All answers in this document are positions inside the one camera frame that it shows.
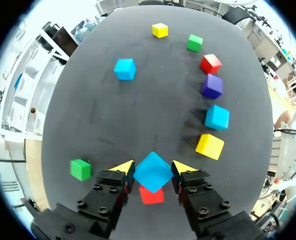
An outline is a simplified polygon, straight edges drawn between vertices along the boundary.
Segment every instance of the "blue cube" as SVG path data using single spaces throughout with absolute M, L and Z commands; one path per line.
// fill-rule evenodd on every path
M 213 105 L 207 110 L 204 125 L 216 130 L 227 129 L 229 124 L 229 115 L 230 113 L 227 109 Z
M 113 70 L 121 81 L 132 81 L 135 78 L 136 65 L 132 58 L 118 59 Z
M 153 194 L 173 177 L 171 167 L 157 153 L 151 152 L 136 167 L 133 178 Z

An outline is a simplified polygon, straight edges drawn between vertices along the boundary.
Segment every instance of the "toy block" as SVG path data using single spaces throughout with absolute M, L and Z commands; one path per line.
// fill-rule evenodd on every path
M 201 135 L 195 151 L 211 159 L 218 160 L 223 147 L 223 140 L 207 133 Z
M 90 163 L 75 159 L 70 161 L 70 174 L 80 181 L 85 181 L 91 178 L 92 166 Z
M 162 204 L 164 202 L 164 190 L 160 188 L 155 193 L 152 193 L 144 186 L 140 185 L 139 192 L 143 204 Z
M 187 49 L 199 52 L 202 49 L 203 39 L 199 36 L 190 35 L 188 39 Z
M 191 166 L 187 166 L 179 161 L 172 161 L 179 173 L 179 175 L 181 175 L 182 173 L 186 172 L 186 171 L 190 171 L 190 172 L 193 172 L 193 171 L 198 171 L 198 169 L 195 169 Z
M 127 175 L 128 171 L 129 171 L 129 168 L 131 167 L 132 163 L 134 163 L 134 162 L 135 162 L 134 160 L 130 160 L 130 161 L 127 161 L 127 162 L 125 162 L 125 163 L 123 163 L 121 165 L 115 166 L 115 167 L 113 167 L 111 169 L 108 169 L 108 170 L 110 170 L 110 171 L 119 170 L 121 172 L 125 172 L 126 175 Z
M 203 83 L 201 94 L 210 99 L 217 99 L 224 93 L 224 81 L 212 74 L 208 74 Z
M 215 74 L 221 68 L 222 63 L 214 54 L 203 56 L 200 67 L 206 74 Z
M 227 109 L 213 105 L 207 110 L 204 125 L 208 128 L 223 130 L 229 125 L 230 113 Z
M 157 38 L 166 37 L 168 36 L 168 26 L 163 23 L 152 25 L 152 34 Z
M 172 177 L 173 173 L 169 164 L 155 152 L 151 152 L 145 157 L 136 167 L 133 174 L 133 178 L 153 194 Z
M 136 73 L 135 61 L 132 58 L 118 59 L 113 71 L 120 81 L 132 81 Z

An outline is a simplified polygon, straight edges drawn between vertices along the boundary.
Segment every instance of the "dark gray tabletop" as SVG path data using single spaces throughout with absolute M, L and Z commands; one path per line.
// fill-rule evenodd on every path
M 168 37 L 152 25 L 168 26 Z M 203 38 L 199 53 L 186 49 L 190 34 Z M 224 94 L 199 93 L 206 75 L 205 54 L 222 62 L 217 74 Z M 133 58 L 134 81 L 118 81 L 119 58 Z M 203 125 L 205 110 L 217 104 L 230 111 L 227 130 Z M 259 197 L 272 149 L 272 107 L 264 73 L 240 29 L 200 11 L 171 6 L 135 6 L 112 13 L 76 49 L 53 92 L 42 142 L 42 174 L 51 208 L 76 210 L 95 183 L 70 174 L 70 160 L 91 161 L 92 172 L 128 160 L 138 164 L 157 152 L 169 164 L 204 168 L 230 212 L 250 212 Z M 195 152 L 202 133 L 224 140 L 219 160 Z M 194 239 L 184 209 L 169 182 L 165 201 L 144 205 L 136 182 L 111 239 Z

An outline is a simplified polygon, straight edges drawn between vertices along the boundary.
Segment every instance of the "bolt head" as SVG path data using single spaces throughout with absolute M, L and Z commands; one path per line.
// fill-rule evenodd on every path
M 99 190 L 103 189 L 103 187 L 102 187 L 101 184 L 96 183 L 96 184 L 93 186 L 93 189 L 99 191 Z
M 86 207 L 86 203 L 84 202 L 84 200 L 78 200 L 77 206 L 78 206 L 78 208 L 84 208 L 84 207 Z
M 230 201 L 223 201 L 222 203 L 221 203 L 221 206 L 222 207 L 224 207 L 225 209 L 228 209 L 228 208 L 230 208 Z
M 102 216 L 107 216 L 108 215 L 108 209 L 105 206 L 101 206 L 99 208 L 98 213 Z
M 209 184 L 209 183 L 205 186 L 205 188 L 206 188 L 207 190 L 213 190 L 213 189 L 214 189 L 213 185 L 211 185 L 211 184 Z
M 202 207 L 199 209 L 198 213 L 201 217 L 204 217 L 209 213 L 209 210 L 206 207 Z
M 110 189 L 109 189 L 109 191 L 110 191 L 111 194 L 115 194 L 115 193 L 118 192 L 118 189 L 115 186 L 111 186 Z
M 194 194 L 196 192 L 197 192 L 197 188 L 196 187 L 192 186 L 192 187 L 189 188 L 189 193 Z

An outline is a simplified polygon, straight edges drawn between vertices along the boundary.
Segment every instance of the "white wall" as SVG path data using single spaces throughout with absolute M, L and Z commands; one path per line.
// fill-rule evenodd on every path
M 70 32 L 82 20 L 99 15 L 96 0 L 41 0 L 27 16 L 27 25 L 42 27 L 48 21 Z

